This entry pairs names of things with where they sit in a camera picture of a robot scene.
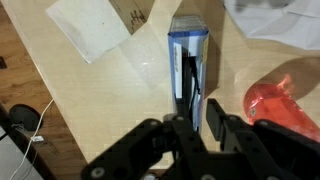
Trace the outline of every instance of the table surface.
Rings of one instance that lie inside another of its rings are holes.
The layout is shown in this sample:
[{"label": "table surface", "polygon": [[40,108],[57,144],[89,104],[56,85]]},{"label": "table surface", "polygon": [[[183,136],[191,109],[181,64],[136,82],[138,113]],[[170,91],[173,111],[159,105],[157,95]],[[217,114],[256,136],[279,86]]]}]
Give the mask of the table surface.
[{"label": "table surface", "polygon": [[[210,29],[206,98],[245,118],[243,96],[253,83],[290,75],[292,96],[320,124],[320,52],[244,38],[220,0],[156,0],[148,22],[92,64],[45,14],[54,2],[2,0],[88,162],[142,120],[172,112],[167,32],[174,14],[198,14]],[[217,150],[204,118],[201,135]],[[158,167],[168,163],[166,156]]]}]

